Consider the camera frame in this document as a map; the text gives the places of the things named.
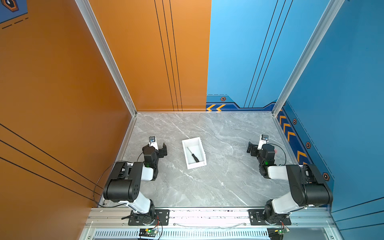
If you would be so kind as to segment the black handled screwdriver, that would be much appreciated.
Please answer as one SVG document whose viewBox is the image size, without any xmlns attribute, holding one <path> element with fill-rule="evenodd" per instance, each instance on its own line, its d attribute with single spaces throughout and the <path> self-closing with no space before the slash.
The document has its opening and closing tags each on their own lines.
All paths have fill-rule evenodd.
<svg viewBox="0 0 384 240">
<path fill-rule="evenodd" d="M 189 147 L 187 147 L 187 150 L 191 153 L 193 159 L 195 160 L 196 163 L 199 163 L 200 160 L 197 158 L 197 156 L 190 150 Z"/>
</svg>

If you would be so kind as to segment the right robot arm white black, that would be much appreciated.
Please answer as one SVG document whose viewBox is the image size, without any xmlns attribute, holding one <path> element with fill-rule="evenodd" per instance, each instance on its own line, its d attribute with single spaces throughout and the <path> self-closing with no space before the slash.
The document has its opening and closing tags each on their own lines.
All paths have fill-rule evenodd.
<svg viewBox="0 0 384 240">
<path fill-rule="evenodd" d="M 260 174 L 265 179 L 289 182 L 289 192 L 268 200 L 264 211 L 257 214 L 269 225 L 286 224 L 290 213 L 306 207 L 330 205 L 333 194 L 316 165 L 276 165 L 272 144 L 248 144 L 247 153 L 256 157 Z"/>
</svg>

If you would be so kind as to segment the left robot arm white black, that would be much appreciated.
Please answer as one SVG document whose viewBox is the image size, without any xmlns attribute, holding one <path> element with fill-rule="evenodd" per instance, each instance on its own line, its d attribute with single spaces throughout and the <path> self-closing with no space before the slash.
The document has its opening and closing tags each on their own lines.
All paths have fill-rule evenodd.
<svg viewBox="0 0 384 240">
<path fill-rule="evenodd" d="M 103 190 L 105 200 L 126 205 L 132 209 L 127 217 L 143 225 L 151 225 L 157 220 L 155 205 L 141 191 L 142 181 L 155 181 L 159 173 L 159 159 L 168 155 L 167 146 L 160 149 L 151 143 L 142 148 L 143 162 L 115 163 Z"/>
</svg>

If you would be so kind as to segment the white plastic bin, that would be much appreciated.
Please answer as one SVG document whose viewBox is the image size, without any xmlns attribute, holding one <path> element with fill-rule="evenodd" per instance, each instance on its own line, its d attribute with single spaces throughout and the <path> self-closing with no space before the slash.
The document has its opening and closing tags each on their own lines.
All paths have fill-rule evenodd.
<svg viewBox="0 0 384 240">
<path fill-rule="evenodd" d="M 204 151 L 200 137 L 182 140 L 182 145 L 188 170 L 204 167 L 207 165 L 206 153 Z M 199 163 L 195 162 L 191 153 L 187 150 L 187 147 L 189 147 L 190 150 L 197 156 L 197 158 L 200 160 Z"/>
</svg>

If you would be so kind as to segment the left green circuit board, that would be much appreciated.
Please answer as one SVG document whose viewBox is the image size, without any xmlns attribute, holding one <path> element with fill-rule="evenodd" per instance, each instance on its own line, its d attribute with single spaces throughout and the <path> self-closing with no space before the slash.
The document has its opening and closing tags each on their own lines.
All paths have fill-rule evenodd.
<svg viewBox="0 0 384 240">
<path fill-rule="evenodd" d="M 139 240 L 155 240 L 160 236 L 160 231 L 155 228 L 149 229 L 140 229 L 139 230 Z"/>
</svg>

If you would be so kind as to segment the green circuit board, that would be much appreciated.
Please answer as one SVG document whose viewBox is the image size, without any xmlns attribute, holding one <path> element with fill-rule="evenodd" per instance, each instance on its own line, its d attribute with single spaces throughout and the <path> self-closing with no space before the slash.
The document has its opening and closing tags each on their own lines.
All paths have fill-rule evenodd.
<svg viewBox="0 0 384 240">
<path fill-rule="evenodd" d="M 280 228 L 280 229 L 267 229 L 270 240 L 283 240 L 284 235 L 289 233 L 291 230 L 289 228 Z"/>
<path fill-rule="evenodd" d="M 160 231 L 155 228 L 149 229 L 140 229 L 139 230 L 139 240 L 155 240 L 160 236 Z"/>
</svg>

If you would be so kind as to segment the right green circuit board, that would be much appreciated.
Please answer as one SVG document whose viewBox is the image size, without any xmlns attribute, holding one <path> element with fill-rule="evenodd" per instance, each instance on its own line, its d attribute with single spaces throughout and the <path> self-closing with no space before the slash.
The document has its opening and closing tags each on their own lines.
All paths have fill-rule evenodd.
<svg viewBox="0 0 384 240">
<path fill-rule="evenodd" d="M 291 230 L 289 228 L 280 228 L 280 229 L 267 229 L 270 240 L 283 240 L 284 235 L 289 233 Z"/>
</svg>

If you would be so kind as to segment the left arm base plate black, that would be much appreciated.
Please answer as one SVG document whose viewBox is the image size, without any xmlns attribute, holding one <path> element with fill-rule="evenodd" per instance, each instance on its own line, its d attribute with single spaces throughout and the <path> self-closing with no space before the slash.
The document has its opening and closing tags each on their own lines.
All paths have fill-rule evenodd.
<svg viewBox="0 0 384 240">
<path fill-rule="evenodd" d="M 148 214 L 137 214 L 131 211 L 129 215 L 129 226 L 167 226 L 170 220 L 170 210 L 167 209 L 155 209 L 150 210 Z"/>
</svg>

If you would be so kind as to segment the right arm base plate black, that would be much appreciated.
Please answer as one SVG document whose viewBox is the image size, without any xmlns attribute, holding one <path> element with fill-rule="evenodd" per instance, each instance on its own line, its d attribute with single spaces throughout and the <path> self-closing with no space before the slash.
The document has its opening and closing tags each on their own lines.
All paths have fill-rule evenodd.
<svg viewBox="0 0 384 240">
<path fill-rule="evenodd" d="M 276 214 L 275 212 L 266 213 L 262 209 L 248 210 L 250 223 L 252 226 L 281 225 L 290 226 L 292 224 L 290 216 L 287 214 Z"/>
</svg>

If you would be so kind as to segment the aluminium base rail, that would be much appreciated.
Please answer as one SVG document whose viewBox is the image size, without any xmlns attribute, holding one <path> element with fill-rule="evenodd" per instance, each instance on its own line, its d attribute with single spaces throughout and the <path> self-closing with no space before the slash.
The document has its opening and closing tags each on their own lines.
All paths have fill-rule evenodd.
<svg viewBox="0 0 384 240">
<path fill-rule="evenodd" d="M 326 208 L 308 208 L 290 214 L 290 226 L 252 226 L 248 210 L 256 207 L 159 208 L 170 210 L 167 226 L 129 226 L 129 209 L 92 209 L 81 240 L 139 240 L 139 230 L 155 228 L 155 240 L 270 240 L 267 229 L 289 228 L 283 240 L 341 240 Z"/>
</svg>

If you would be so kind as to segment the aluminium corner post right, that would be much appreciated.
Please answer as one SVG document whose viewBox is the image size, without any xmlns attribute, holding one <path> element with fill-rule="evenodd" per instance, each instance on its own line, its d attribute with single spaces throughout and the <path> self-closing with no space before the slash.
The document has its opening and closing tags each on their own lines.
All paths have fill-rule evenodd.
<svg viewBox="0 0 384 240">
<path fill-rule="evenodd" d="M 293 91 L 344 2 L 343 0 L 329 1 L 272 110 L 274 117 L 276 117 L 283 108 L 284 103 Z"/>
</svg>

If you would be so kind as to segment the aluminium corner post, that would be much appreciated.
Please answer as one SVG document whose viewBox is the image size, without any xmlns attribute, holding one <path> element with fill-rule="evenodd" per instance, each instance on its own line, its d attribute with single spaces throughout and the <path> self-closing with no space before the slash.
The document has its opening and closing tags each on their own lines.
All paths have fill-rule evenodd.
<svg viewBox="0 0 384 240">
<path fill-rule="evenodd" d="M 344 2 L 343 0 L 329 1 L 272 110 L 274 117 L 276 117 L 283 108 L 284 103 L 293 91 Z"/>
<path fill-rule="evenodd" d="M 132 117 L 137 116 L 137 109 L 128 91 L 126 83 L 122 77 L 122 74 L 118 68 L 118 65 L 113 57 L 107 40 L 103 34 L 103 31 L 99 25 L 96 15 L 92 9 L 89 1 L 86 0 L 75 0 L 83 19 L 85 20 L 87 27 L 101 53 L 106 66 L 108 67 L 111 76 L 131 114 Z"/>
</svg>

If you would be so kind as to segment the aluminium corner post left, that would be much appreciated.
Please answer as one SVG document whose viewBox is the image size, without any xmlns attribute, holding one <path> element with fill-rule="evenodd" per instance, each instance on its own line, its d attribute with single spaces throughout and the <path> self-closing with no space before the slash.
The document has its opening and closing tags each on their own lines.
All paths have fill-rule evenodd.
<svg viewBox="0 0 384 240">
<path fill-rule="evenodd" d="M 101 53 L 106 66 L 108 67 L 111 76 L 131 114 L 132 117 L 137 116 L 137 109 L 128 91 L 126 83 L 122 77 L 122 74 L 118 68 L 118 65 L 113 57 L 107 40 L 103 34 L 103 31 L 99 25 L 96 15 L 92 9 L 89 1 L 86 0 L 75 0 L 83 19 L 85 20 L 87 27 Z"/>
</svg>

